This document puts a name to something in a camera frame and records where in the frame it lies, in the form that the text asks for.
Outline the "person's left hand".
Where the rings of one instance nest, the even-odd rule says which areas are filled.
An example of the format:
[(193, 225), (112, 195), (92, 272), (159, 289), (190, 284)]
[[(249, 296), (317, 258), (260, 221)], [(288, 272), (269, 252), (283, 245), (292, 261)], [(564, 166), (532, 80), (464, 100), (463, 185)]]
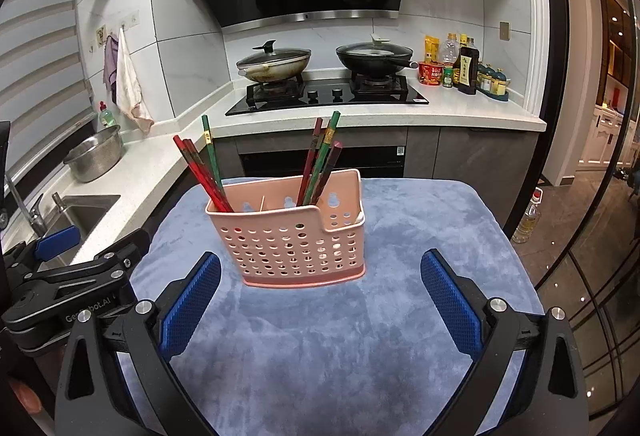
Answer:
[(13, 378), (11, 378), (9, 384), (28, 414), (34, 416), (42, 411), (42, 404), (39, 397), (29, 386), (23, 382), (13, 380)]

